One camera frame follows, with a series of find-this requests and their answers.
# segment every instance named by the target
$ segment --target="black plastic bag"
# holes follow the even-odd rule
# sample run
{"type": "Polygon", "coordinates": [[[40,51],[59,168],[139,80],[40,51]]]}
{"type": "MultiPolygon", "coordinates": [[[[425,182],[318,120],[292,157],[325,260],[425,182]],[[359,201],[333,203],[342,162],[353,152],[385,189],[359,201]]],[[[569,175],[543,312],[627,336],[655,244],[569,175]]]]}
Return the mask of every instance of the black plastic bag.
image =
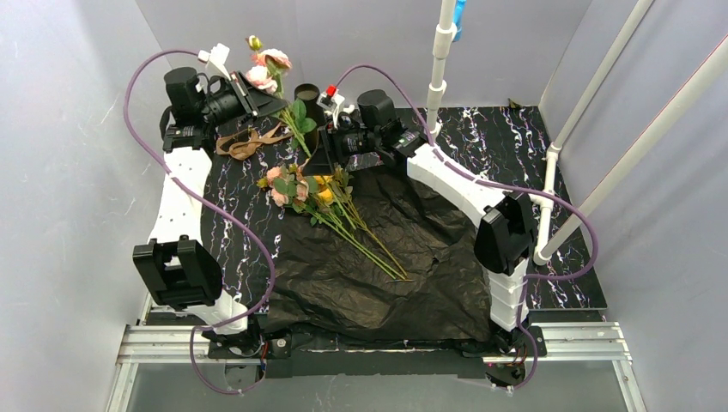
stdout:
{"type": "MultiPolygon", "coordinates": [[[[412,282],[394,282],[328,227],[287,213],[266,331],[304,323],[363,340],[486,342],[490,294],[470,220],[403,172],[371,167],[351,176],[361,217],[412,282]]],[[[389,263],[365,233],[358,238],[389,263]]]]}

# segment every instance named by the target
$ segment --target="cable connector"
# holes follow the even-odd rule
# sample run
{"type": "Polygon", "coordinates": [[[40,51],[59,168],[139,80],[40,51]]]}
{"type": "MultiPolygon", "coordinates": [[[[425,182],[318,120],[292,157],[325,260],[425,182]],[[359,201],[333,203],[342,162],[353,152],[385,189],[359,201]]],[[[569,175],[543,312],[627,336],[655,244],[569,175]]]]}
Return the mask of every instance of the cable connector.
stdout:
{"type": "Polygon", "coordinates": [[[218,43],[210,51],[201,50],[197,54],[197,60],[205,63],[205,68],[212,66],[213,69],[220,72],[223,77],[230,80],[230,73],[227,69],[225,69],[225,61],[228,60],[229,54],[230,48],[222,43],[218,43]]]}
{"type": "Polygon", "coordinates": [[[325,92],[321,93],[316,100],[316,104],[323,107],[325,111],[331,114],[332,121],[334,123],[334,129],[337,127],[339,113],[349,112],[351,113],[354,108],[342,108],[343,101],[345,99],[338,93],[338,89],[333,84],[330,85],[325,92]]]}

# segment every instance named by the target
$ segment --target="gray wall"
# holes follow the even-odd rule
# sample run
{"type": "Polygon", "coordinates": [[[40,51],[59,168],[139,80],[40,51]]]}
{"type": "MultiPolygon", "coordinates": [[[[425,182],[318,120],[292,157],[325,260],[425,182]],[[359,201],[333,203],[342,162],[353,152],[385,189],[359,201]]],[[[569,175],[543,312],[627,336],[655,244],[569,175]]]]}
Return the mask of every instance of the gray wall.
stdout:
{"type": "MultiPolygon", "coordinates": [[[[131,249],[148,236],[161,187],[122,99],[158,50],[134,3],[0,3],[3,411],[106,406],[124,324],[144,296],[131,249]]],[[[149,113],[165,105],[168,68],[150,69],[132,107],[156,141],[149,113]]]]}
{"type": "MultiPolygon", "coordinates": [[[[541,104],[551,136],[624,22],[625,3],[595,0],[582,21],[541,104]]],[[[726,15],[723,0],[651,7],[562,152],[576,203],[728,33],[726,15]]],[[[591,216],[609,318],[625,330],[650,410],[728,409],[728,378],[719,367],[728,362],[727,106],[725,75],[591,216]]]]}
{"type": "MultiPolygon", "coordinates": [[[[468,2],[463,38],[447,60],[443,106],[501,106],[512,98],[536,105],[592,0],[478,0],[468,2]]],[[[428,0],[137,0],[160,46],[231,47],[231,70],[250,68],[244,38],[254,33],[284,50],[295,68],[288,87],[302,81],[324,88],[351,65],[370,63],[389,72],[424,106],[432,72],[434,28],[440,1],[428,0]]],[[[350,99],[384,88],[374,73],[355,73],[343,84],[350,99]]]]}

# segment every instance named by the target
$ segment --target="black marble surface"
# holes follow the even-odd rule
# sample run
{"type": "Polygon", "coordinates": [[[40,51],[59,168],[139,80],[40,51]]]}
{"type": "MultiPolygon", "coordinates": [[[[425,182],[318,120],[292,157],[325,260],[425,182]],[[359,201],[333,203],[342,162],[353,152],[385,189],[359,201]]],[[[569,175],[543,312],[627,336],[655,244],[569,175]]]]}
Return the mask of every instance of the black marble surface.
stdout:
{"type": "MultiPolygon", "coordinates": [[[[414,113],[398,109],[403,121],[414,124],[414,113]]],[[[543,188],[546,162],[543,159],[549,138],[536,107],[519,110],[505,107],[442,108],[443,129],[438,143],[445,153],[473,173],[509,185],[543,188]]],[[[269,118],[254,125],[265,132],[274,125],[269,118]]],[[[226,135],[243,127],[229,124],[220,129],[226,135]]],[[[279,254],[283,209],[277,208],[268,194],[255,186],[269,167],[283,162],[300,163],[299,154],[287,143],[264,146],[246,161],[216,156],[205,190],[205,197],[232,213],[269,248],[273,258],[279,254]]],[[[352,167],[376,162],[362,156],[352,167]]],[[[556,174],[555,192],[568,200],[561,174],[556,174]]],[[[534,216],[538,218],[537,207],[534,216]]],[[[552,218],[552,233],[567,219],[558,205],[552,218]]],[[[203,210],[203,243],[217,258],[230,294],[248,306],[257,302],[267,287],[269,270],[258,248],[230,222],[207,209],[203,210]]],[[[554,255],[551,262],[537,272],[552,275],[571,273],[588,260],[579,231],[554,255]]],[[[606,301],[594,271],[571,282],[530,281],[529,306],[536,309],[604,309],[606,301]]]]}

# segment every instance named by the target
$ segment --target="pvc pipe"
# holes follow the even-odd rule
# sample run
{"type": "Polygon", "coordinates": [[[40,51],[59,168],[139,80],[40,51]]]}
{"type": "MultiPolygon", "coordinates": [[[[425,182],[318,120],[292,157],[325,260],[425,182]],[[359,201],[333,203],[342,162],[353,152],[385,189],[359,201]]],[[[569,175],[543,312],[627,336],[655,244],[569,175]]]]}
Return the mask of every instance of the pvc pipe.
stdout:
{"type": "MultiPolygon", "coordinates": [[[[625,45],[627,45],[629,40],[632,38],[634,31],[640,25],[642,18],[645,16],[645,13],[650,8],[653,1],[654,0],[638,0],[638,2],[634,5],[632,12],[629,13],[629,17],[627,17],[627,20],[619,30],[614,42],[612,42],[610,49],[607,51],[604,59],[602,59],[602,63],[599,64],[594,76],[591,77],[589,84],[586,85],[584,93],[576,103],[576,106],[569,115],[564,127],[561,128],[556,140],[549,145],[549,148],[546,151],[546,177],[543,182],[543,191],[551,194],[554,193],[556,163],[559,160],[559,152],[561,152],[564,142],[571,136],[573,128],[581,119],[581,116],[589,106],[589,103],[592,102],[594,95],[602,86],[602,83],[604,83],[604,79],[609,74],[620,54],[622,54],[625,45]]],[[[541,206],[541,219],[538,221],[537,242],[533,253],[534,262],[537,264],[545,264],[550,259],[551,255],[544,255],[543,248],[546,246],[551,232],[551,211],[554,203],[544,202],[545,200],[546,199],[539,198],[535,201],[536,204],[541,206]],[[545,206],[550,206],[550,208],[544,208],[543,203],[546,203],[545,206]]]]}
{"type": "Polygon", "coordinates": [[[433,61],[433,75],[430,85],[433,88],[440,88],[445,78],[445,59],[435,58],[433,61]]]}
{"type": "Polygon", "coordinates": [[[457,0],[442,0],[442,5],[440,6],[440,27],[448,28],[452,24],[456,2],[457,0]]]}
{"type": "Polygon", "coordinates": [[[442,0],[440,21],[435,28],[433,46],[433,74],[428,89],[428,128],[433,138],[440,133],[437,123],[437,111],[440,109],[442,94],[445,92],[445,60],[450,53],[450,44],[458,28],[452,22],[457,0],[442,0]]]}
{"type": "Polygon", "coordinates": [[[644,17],[647,9],[650,8],[653,1],[654,0],[639,0],[632,8],[632,12],[629,14],[627,21],[624,22],[624,25],[619,31],[619,34],[616,36],[614,43],[612,43],[612,46],[607,51],[606,56],[604,56],[602,63],[597,68],[597,72],[594,73],[594,76],[586,86],[584,93],[581,95],[579,101],[576,103],[576,106],[569,115],[567,122],[564,124],[564,127],[561,128],[559,136],[557,136],[556,140],[551,143],[551,146],[555,146],[555,149],[561,150],[561,148],[563,148],[564,142],[571,135],[574,126],[576,126],[577,122],[579,122],[579,119],[584,114],[586,107],[592,102],[597,90],[599,90],[599,87],[604,82],[604,79],[609,74],[619,55],[622,54],[624,46],[627,45],[629,39],[632,38],[634,30],[636,30],[637,26],[640,25],[642,17],[644,17]]]}
{"type": "MultiPolygon", "coordinates": [[[[622,158],[604,176],[601,182],[579,206],[584,215],[589,215],[614,190],[619,182],[637,165],[646,153],[672,127],[673,124],[701,97],[715,80],[728,69],[728,43],[726,35],[720,44],[708,55],[692,76],[677,90],[670,101],[650,122],[622,158]]],[[[579,219],[571,215],[553,238],[541,251],[541,259],[534,257],[534,263],[545,264],[548,258],[579,227],[579,219]]]]}

